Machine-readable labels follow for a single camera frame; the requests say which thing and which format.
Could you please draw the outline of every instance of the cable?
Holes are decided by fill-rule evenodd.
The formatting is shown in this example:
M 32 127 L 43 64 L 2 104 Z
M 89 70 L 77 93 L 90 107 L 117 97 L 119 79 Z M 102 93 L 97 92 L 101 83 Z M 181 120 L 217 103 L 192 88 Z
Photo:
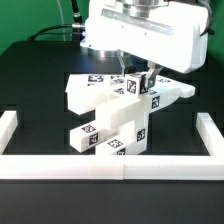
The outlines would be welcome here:
M 58 3 L 58 8 L 59 8 L 59 12 L 60 12 L 60 16 L 61 16 L 61 24 L 65 24 L 65 21 L 64 21 L 64 14 L 63 14 L 63 10 L 62 10 L 62 7 L 61 7 L 61 1 L 60 0 L 57 0 L 57 3 Z
M 45 29 L 40 30 L 36 34 L 30 36 L 27 40 L 28 41 L 33 41 L 35 40 L 39 35 L 42 35 L 43 33 L 51 30 L 56 30 L 56 29 L 63 29 L 63 28 L 72 28 L 72 24 L 64 24 L 64 25 L 57 25 L 57 26 L 51 26 Z
M 76 0 L 71 0 L 72 3 L 72 9 L 73 9 L 73 19 L 75 23 L 82 23 L 82 16 L 79 12 L 78 3 Z
M 41 35 L 84 35 L 84 34 L 80 32 L 62 32 L 62 33 L 40 33 L 38 36 Z

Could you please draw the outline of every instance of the black table surface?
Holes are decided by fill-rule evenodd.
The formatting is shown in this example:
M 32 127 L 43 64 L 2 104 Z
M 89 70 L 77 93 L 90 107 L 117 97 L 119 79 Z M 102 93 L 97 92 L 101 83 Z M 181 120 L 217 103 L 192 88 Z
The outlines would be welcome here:
M 147 63 L 133 58 L 137 70 Z M 94 119 L 67 109 L 69 75 L 119 74 L 117 59 L 80 53 L 72 42 L 17 42 L 0 56 L 0 113 L 16 110 L 19 125 L 4 151 L 13 154 L 79 153 L 69 131 Z M 224 133 L 224 70 L 208 56 L 190 74 L 162 75 L 194 85 L 196 94 L 149 116 L 148 155 L 208 152 L 196 130 L 208 112 Z M 87 151 L 94 153 L 94 148 Z M 0 181 L 1 223 L 224 223 L 221 181 Z

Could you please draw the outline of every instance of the metal gripper part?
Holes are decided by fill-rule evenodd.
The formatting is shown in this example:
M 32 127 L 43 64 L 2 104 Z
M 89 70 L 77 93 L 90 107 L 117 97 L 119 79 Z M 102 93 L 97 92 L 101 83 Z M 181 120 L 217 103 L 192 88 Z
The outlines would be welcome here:
M 118 59 L 122 68 L 122 75 L 135 74 L 135 76 L 141 76 L 141 86 L 145 88 L 152 88 L 156 83 L 156 76 L 161 72 L 163 67 L 154 62 L 148 61 L 148 67 L 150 68 L 147 73 L 136 72 L 135 67 L 132 64 L 131 55 L 124 51 L 117 51 Z
M 147 19 L 153 7 L 167 6 L 164 0 L 117 0 L 123 3 L 123 13 L 129 16 Z

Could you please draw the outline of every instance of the white block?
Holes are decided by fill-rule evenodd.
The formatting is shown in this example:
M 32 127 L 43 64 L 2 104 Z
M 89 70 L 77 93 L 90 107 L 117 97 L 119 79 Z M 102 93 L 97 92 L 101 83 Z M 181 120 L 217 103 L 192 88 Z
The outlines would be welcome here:
M 224 138 L 208 113 L 198 113 L 196 127 L 211 156 L 224 156 Z
M 96 146 L 96 155 L 126 155 L 126 147 L 133 143 L 127 135 L 117 135 Z
M 18 125 L 16 111 L 5 111 L 0 118 L 0 154 L 2 154 Z
M 93 121 L 70 131 L 70 145 L 77 151 L 84 152 L 104 142 L 109 135 L 114 133 L 114 130 L 108 131 Z
M 116 98 L 108 92 L 110 85 L 110 75 L 70 75 L 68 109 L 79 115 L 95 110 L 97 104 Z
M 121 97 L 97 105 L 96 120 L 101 121 L 108 130 L 135 120 L 142 109 L 141 99 Z

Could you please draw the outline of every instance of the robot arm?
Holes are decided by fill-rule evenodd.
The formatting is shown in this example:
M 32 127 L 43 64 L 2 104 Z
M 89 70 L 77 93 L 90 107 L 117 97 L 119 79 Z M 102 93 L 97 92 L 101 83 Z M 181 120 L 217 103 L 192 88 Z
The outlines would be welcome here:
M 209 10 L 164 0 L 91 0 L 84 51 L 120 50 L 181 73 L 201 67 L 207 51 Z

